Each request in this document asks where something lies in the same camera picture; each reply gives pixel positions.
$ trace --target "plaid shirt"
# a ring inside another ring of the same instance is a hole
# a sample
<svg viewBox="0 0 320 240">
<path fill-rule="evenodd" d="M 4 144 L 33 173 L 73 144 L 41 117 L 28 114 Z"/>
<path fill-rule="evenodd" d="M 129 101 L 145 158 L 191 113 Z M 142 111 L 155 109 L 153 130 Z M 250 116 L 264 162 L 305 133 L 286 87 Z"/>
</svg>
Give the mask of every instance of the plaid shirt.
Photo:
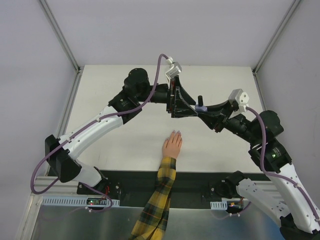
<svg viewBox="0 0 320 240">
<path fill-rule="evenodd" d="M 155 191 L 136 221 L 129 240 L 161 240 L 167 228 L 171 187 L 176 179 L 176 160 L 161 161 Z"/>
</svg>

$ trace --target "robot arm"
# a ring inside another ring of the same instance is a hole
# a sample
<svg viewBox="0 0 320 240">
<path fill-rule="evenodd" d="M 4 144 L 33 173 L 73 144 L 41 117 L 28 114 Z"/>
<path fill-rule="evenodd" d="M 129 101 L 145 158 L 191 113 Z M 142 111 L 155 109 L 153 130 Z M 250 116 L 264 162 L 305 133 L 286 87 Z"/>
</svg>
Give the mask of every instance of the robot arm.
<svg viewBox="0 0 320 240">
<path fill-rule="evenodd" d="M 168 112 L 172 118 L 199 117 L 211 130 L 219 133 L 226 128 L 249 142 L 251 159 L 274 183 L 285 204 L 260 190 L 239 171 L 215 186 L 214 191 L 218 195 L 224 198 L 239 196 L 247 198 L 278 224 L 287 240 L 320 239 L 320 224 L 316 217 L 320 215 L 320 211 L 299 180 L 285 147 L 276 139 L 284 129 L 275 112 L 268 110 L 259 115 L 265 125 L 266 133 L 264 161 L 261 166 L 263 147 L 261 125 L 257 118 L 249 121 L 241 114 L 248 107 L 248 94 L 237 89 L 231 93 L 226 102 L 221 104 L 205 106 L 202 96 L 198 97 L 198 104 L 192 104 L 192 99 L 184 98 L 187 93 L 182 88 L 178 76 L 171 79 L 170 92 L 172 104 Z"/>
<path fill-rule="evenodd" d="M 173 62 L 172 58 L 167 58 L 167 62 L 170 68 L 165 75 L 167 79 L 171 79 L 181 72 L 181 67 L 177 62 Z M 142 111 L 141 108 L 137 109 L 141 106 L 139 102 L 146 103 L 150 99 L 153 103 L 167 103 L 168 85 L 157 84 L 152 97 L 149 98 L 153 87 L 149 83 L 147 72 L 142 68 L 135 68 L 124 80 L 122 91 L 95 117 L 60 138 L 50 135 L 45 139 L 45 154 L 50 156 L 47 162 L 62 183 L 75 180 L 99 192 L 105 189 L 107 182 L 102 173 L 96 167 L 88 166 L 77 158 L 103 135 L 126 124 L 139 114 Z"/>
</svg>

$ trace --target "white connector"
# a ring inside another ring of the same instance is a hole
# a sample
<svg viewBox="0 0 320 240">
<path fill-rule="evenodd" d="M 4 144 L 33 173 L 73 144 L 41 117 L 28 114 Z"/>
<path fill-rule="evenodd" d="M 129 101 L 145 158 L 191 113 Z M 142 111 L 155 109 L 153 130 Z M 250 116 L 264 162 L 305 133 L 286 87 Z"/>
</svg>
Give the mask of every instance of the white connector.
<svg viewBox="0 0 320 240">
<path fill-rule="evenodd" d="M 172 57 L 168 57 L 166 62 L 169 64 L 169 70 L 165 72 L 165 77 L 168 85 L 170 84 L 170 80 L 181 73 L 182 68 L 177 61 L 174 61 Z"/>
<path fill-rule="evenodd" d="M 245 113 L 247 111 L 247 107 L 249 107 L 249 96 L 242 89 L 235 89 L 231 92 L 228 100 L 230 103 L 236 102 L 238 104 L 238 111 L 233 112 L 230 118 L 233 118 L 241 113 Z"/>
</svg>

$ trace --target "small black handle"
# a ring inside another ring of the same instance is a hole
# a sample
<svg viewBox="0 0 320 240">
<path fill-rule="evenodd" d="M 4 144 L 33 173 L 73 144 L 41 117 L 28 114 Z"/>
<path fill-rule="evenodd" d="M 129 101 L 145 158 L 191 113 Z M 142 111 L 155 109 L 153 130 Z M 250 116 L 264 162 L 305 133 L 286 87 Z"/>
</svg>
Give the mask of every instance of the small black handle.
<svg viewBox="0 0 320 240">
<path fill-rule="evenodd" d="M 203 105 L 204 105 L 204 100 L 203 100 L 202 96 L 200 95 L 200 96 L 198 96 L 198 106 L 202 107 Z"/>
</svg>

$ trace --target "human hand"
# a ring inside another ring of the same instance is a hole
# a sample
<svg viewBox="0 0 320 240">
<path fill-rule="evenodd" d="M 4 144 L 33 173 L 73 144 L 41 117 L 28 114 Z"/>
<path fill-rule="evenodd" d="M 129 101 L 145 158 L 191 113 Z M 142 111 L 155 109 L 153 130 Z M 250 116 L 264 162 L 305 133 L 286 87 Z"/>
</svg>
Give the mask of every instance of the human hand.
<svg viewBox="0 0 320 240">
<path fill-rule="evenodd" d="M 182 145 L 182 138 L 181 138 L 181 132 L 178 131 L 177 133 L 173 131 L 163 144 L 162 147 L 162 155 L 163 157 L 169 157 L 177 159 L 180 149 Z"/>
</svg>

